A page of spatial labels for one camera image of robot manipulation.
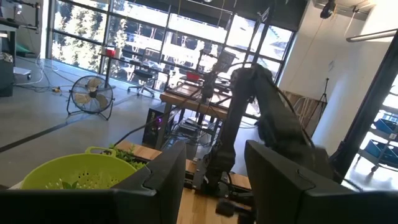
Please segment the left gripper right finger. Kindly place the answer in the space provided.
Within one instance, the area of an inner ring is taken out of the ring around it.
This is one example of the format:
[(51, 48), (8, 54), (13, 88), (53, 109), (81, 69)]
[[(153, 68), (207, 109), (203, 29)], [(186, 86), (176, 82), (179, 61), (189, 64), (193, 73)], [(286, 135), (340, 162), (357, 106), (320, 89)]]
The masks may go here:
[(248, 140), (257, 223), (397, 224), (397, 192), (355, 192)]

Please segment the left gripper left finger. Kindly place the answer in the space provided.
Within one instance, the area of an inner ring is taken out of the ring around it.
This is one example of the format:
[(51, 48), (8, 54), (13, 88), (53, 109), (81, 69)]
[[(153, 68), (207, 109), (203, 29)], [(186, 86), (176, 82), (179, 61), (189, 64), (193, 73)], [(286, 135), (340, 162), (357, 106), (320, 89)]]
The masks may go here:
[(1, 191), (1, 223), (176, 223), (186, 145), (176, 142), (135, 169), (115, 150), (89, 147), (29, 173)]

